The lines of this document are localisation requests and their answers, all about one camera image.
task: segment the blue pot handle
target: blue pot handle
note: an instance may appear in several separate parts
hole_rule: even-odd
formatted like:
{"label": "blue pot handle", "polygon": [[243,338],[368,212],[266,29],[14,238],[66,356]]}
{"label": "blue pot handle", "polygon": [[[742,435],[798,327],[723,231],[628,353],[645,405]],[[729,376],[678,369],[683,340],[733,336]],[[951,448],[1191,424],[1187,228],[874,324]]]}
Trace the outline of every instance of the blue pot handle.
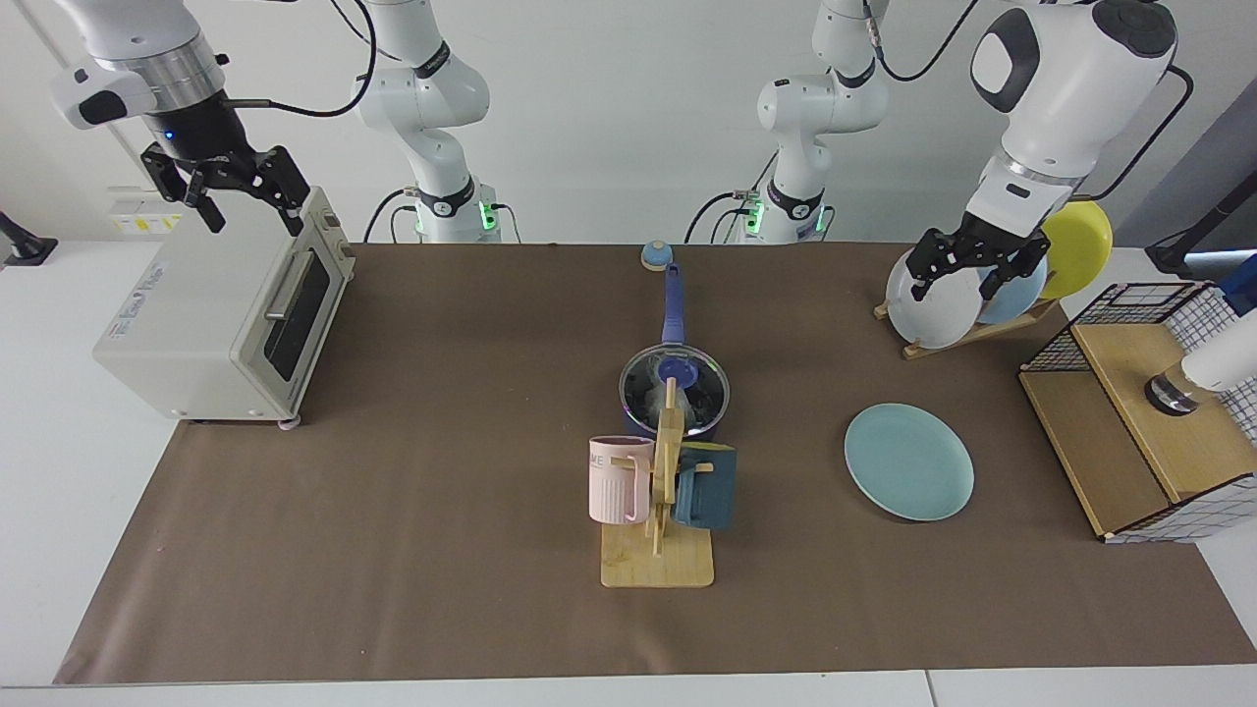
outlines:
{"label": "blue pot handle", "polygon": [[664,270],[664,343],[685,343],[685,288],[676,263]]}

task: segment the light blue plate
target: light blue plate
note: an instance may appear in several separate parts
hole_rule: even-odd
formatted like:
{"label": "light blue plate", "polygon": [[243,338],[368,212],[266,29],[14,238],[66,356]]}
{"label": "light blue plate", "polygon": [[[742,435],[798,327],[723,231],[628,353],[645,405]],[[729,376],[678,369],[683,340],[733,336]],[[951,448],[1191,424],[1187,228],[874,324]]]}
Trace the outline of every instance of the light blue plate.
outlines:
{"label": "light blue plate", "polygon": [[973,496],[973,460],[943,420],[886,403],[856,415],[843,442],[847,469],[874,503],[910,521],[941,521]]}
{"label": "light blue plate", "polygon": [[[982,268],[978,274],[987,279],[987,274],[994,268]],[[999,288],[999,292],[991,299],[991,304],[978,315],[979,325],[1002,325],[1011,322],[1024,315],[1038,296],[1043,293],[1047,284],[1047,258],[1038,262],[1035,272],[1026,278],[1013,278]]]}

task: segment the electrical wire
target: electrical wire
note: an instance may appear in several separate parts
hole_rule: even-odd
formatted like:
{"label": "electrical wire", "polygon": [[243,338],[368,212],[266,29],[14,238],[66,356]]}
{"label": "electrical wire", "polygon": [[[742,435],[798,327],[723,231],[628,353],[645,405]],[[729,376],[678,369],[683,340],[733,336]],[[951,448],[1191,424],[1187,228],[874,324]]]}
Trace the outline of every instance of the electrical wire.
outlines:
{"label": "electrical wire", "polygon": [[715,206],[716,204],[724,201],[725,199],[737,199],[737,198],[738,198],[737,191],[725,191],[724,194],[716,194],[711,199],[708,199],[708,203],[704,204],[701,209],[699,209],[699,213],[694,214],[694,220],[690,221],[690,228],[685,229],[685,240],[683,240],[681,243],[690,242],[690,238],[694,237],[694,226],[699,225],[699,219],[703,218],[703,214],[708,213],[708,209]]}
{"label": "electrical wire", "polygon": [[[360,30],[353,24],[353,21],[349,19],[349,15],[344,14],[344,10],[341,9],[341,4],[337,3],[337,0],[329,0],[329,1],[332,3],[332,6],[336,8],[336,13],[338,15],[341,15],[342,20],[344,20],[344,24],[349,28],[349,31],[352,31],[353,34],[356,34],[358,36],[358,39],[361,39],[362,42],[366,42],[367,44],[371,44],[371,39],[368,39],[367,35],[362,34],[362,30]],[[388,57],[393,62],[401,62],[401,59],[398,59],[397,57],[393,57],[392,54],[385,52],[383,49],[376,48],[376,52],[378,52],[383,57]]]}
{"label": "electrical wire", "polygon": [[823,210],[821,210],[822,219],[825,218],[826,211],[828,211],[830,214],[830,220],[825,221],[825,231],[821,233],[821,243],[825,243],[825,239],[830,238],[830,226],[833,225],[833,214],[838,213],[838,210],[835,209],[833,206],[826,206]]}
{"label": "electrical wire", "polygon": [[715,225],[711,226],[711,240],[708,243],[715,245],[715,234],[720,230],[720,224],[724,221],[725,216],[734,216],[733,224],[738,223],[737,216],[745,216],[750,213],[750,209],[729,209],[728,211],[720,214],[720,218],[715,220]]}
{"label": "electrical wire", "polygon": [[367,35],[370,36],[371,43],[371,57],[367,59],[367,73],[358,77],[362,86],[358,87],[358,93],[356,93],[348,103],[332,111],[313,111],[310,108],[302,108],[298,106],[289,106],[288,103],[280,103],[279,101],[272,101],[270,98],[226,101],[226,104],[231,108],[274,108],[277,111],[297,113],[298,116],[307,116],[310,118],[334,118],[356,108],[358,103],[362,102],[362,97],[367,94],[367,89],[371,88],[371,79],[376,75],[376,58],[380,52],[380,39],[376,36],[376,23],[372,21],[371,11],[367,10],[367,5],[362,0],[353,0],[353,3],[360,10],[362,10],[362,19],[367,20]]}
{"label": "electrical wire", "polygon": [[490,204],[489,208],[494,211],[504,209],[508,214],[510,214],[510,230],[515,231],[515,243],[523,245],[524,242],[519,238],[519,219],[515,218],[515,210],[510,208],[510,204]]}
{"label": "electrical wire", "polygon": [[886,53],[881,48],[881,33],[877,30],[877,20],[872,16],[872,8],[869,6],[869,0],[864,0],[862,4],[864,4],[865,21],[869,23],[869,29],[870,29],[869,38],[872,42],[872,50],[874,54],[876,54],[877,57],[877,63],[881,64],[881,68],[886,72],[886,75],[889,75],[890,78],[903,83],[910,83],[928,74],[930,69],[934,68],[934,64],[936,64],[939,59],[943,58],[943,53],[947,52],[947,48],[952,44],[952,40],[955,39],[957,33],[960,31],[960,28],[964,26],[965,20],[969,19],[969,15],[973,13],[973,9],[978,5],[978,0],[969,0],[969,6],[967,6],[964,11],[960,13],[960,19],[958,19],[955,24],[952,25],[952,31],[948,33],[947,39],[943,40],[943,44],[939,45],[939,49],[938,52],[934,53],[934,57],[930,58],[929,63],[926,63],[921,70],[911,75],[897,74],[895,73],[894,69],[890,68],[890,64],[886,63]]}
{"label": "electrical wire", "polygon": [[[764,169],[759,170],[759,176],[755,177],[755,184],[750,185],[750,191],[759,191],[759,185],[763,184],[764,177],[768,176],[768,170],[773,167],[773,162],[777,161],[777,156],[779,153],[781,148],[777,148],[773,151],[772,155],[768,156],[768,161],[764,162]],[[750,195],[748,194],[747,198],[742,200],[742,208],[745,209],[749,204],[750,204]],[[729,230],[724,231],[724,240],[720,242],[722,244],[729,243],[729,239],[733,237],[733,229],[737,225],[738,220],[734,219],[733,223],[729,224]]]}
{"label": "electrical wire", "polygon": [[383,213],[385,206],[387,206],[390,201],[392,201],[393,199],[401,196],[405,192],[406,192],[405,189],[398,189],[396,191],[390,191],[388,196],[385,196],[383,199],[380,200],[380,205],[376,206],[375,213],[371,214],[371,220],[367,221],[367,230],[366,230],[366,233],[362,234],[362,243],[368,243],[371,240],[371,229],[376,228],[376,221],[380,219],[380,214]]}
{"label": "electrical wire", "polygon": [[1165,128],[1174,122],[1174,118],[1177,118],[1183,107],[1187,106],[1187,102],[1192,99],[1192,94],[1195,93],[1195,82],[1192,79],[1192,74],[1179,67],[1175,67],[1174,64],[1170,64],[1165,70],[1183,79],[1183,97],[1179,98],[1179,102],[1174,104],[1174,108],[1165,116],[1161,125],[1156,126],[1156,130],[1154,130],[1153,135],[1148,137],[1148,141],[1139,148],[1139,152],[1135,152],[1135,156],[1126,165],[1126,169],[1121,170],[1121,174],[1117,175],[1117,179],[1115,179],[1107,189],[1094,196],[1090,194],[1076,194],[1070,198],[1070,201],[1100,201],[1105,196],[1112,194],[1114,190],[1121,186],[1121,182],[1126,180],[1126,176],[1135,169],[1135,165],[1144,159],[1144,155],[1153,147],[1161,133],[1165,132]]}
{"label": "electrical wire", "polygon": [[[415,209],[414,205],[406,204],[406,205],[402,205],[402,206],[397,206],[396,209],[393,209],[393,213],[388,215],[388,235],[392,237],[392,240],[393,240],[395,244],[397,243],[397,214],[400,214],[402,211],[415,211],[415,213],[417,213],[419,210]],[[424,242],[424,237],[422,235],[419,237],[419,242],[420,243]]]}

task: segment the black mount clamp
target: black mount clamp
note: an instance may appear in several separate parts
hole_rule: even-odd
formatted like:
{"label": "black mount clamp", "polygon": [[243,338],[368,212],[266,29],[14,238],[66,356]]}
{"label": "black mount clamp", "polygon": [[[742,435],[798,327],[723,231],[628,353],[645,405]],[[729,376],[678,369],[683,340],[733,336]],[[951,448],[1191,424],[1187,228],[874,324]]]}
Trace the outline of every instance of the black mount clamp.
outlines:
{"label": "black mount clamp", "polygon": [[989,301],[1006,282],[1031,276],[1051,245],[1040,229],[1029,238],[1019,238],[967,211],[955,233],[931,228],[908,255],[908,270],[920,282],[913,286],[913,298],[924,299],[930,286],[944,276],[994,267],[979,291]]}
{"label": "black mount clamp", "polygon": [[[268,152],[228,152],[209,160],[184,161],[171,157],[153,142],[140,159],[162,199],[196,209],[212,233],[222,230],[226,219],[207,194],[210,189],[243,191],[265,201],[279,213],[290,235],[302,231],[300,209],[310,187],[283,146]],[[187,172],[187,181],[180,170]]]}
{"label": "black mount clamp", "polygon": [[11,254],[4,262],[8,267],[43,265],[49,253],[57,248],[55,238],[39,238],[18,225],[4,211],[0,211],[0,233],[13,244]]}

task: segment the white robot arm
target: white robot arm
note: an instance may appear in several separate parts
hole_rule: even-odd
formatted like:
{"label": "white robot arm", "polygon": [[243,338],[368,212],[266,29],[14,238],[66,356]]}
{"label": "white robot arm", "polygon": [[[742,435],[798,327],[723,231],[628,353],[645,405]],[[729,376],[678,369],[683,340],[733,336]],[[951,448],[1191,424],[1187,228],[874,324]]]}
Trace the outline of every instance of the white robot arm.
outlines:
{"label": "white robot arm", "polygon": [[959,229],[930,229],[908,259],[924,298],[955,270],[994,265],[985,298],[1047,252],[1043,219],[1068,201],[1165,75],[1178,31],[1153,1],[1029,5],[1001,15],[973,55],[974,87],[1008,116]]}
{"label": "white robot arm", "polygon": [[1232,322],[1144,386],[1148,400],[1166,415],[1188,415],[1213,392],[1257,375],[1257,311]]}
{"label": "white robot arm", "polygon": [[491,218],[493,189],[468,170],[459,141],[440,130],[483,120],[489,112],[488,84],[450,52],[430,0],[366,3],[380,48],[409,65],[377,70],[358,112],[368,127],[402,142],[415,172],[424,240],[500,240]]}
{"label": "white robot arm", "polygon": [[222,89],[228,58],[214,54],[182,0],[57,1],[91,54],[53,81],[53,99],[72,125],[142,114],[156,142],[141,161],[166,200],[196,209],[217,231],[225,219],[207,191],[244,191],[274,206],[293,235],[300,231],[309,185],[283,147],[249,146]]}
{"label": "white robot arm", "polygon": [[[889,4],[871,0],[872,14],[880,19]],[[827,73],[782,78],[759,93],[759,122],[777,138],[778,152],[763,214],[752,219],[757,224],[752,242],[818,237],[833,156],[817,137],[870,130],[886,116],[886,84],[875,70],[861,0],[822,0],[812,49],[828,64]]]}

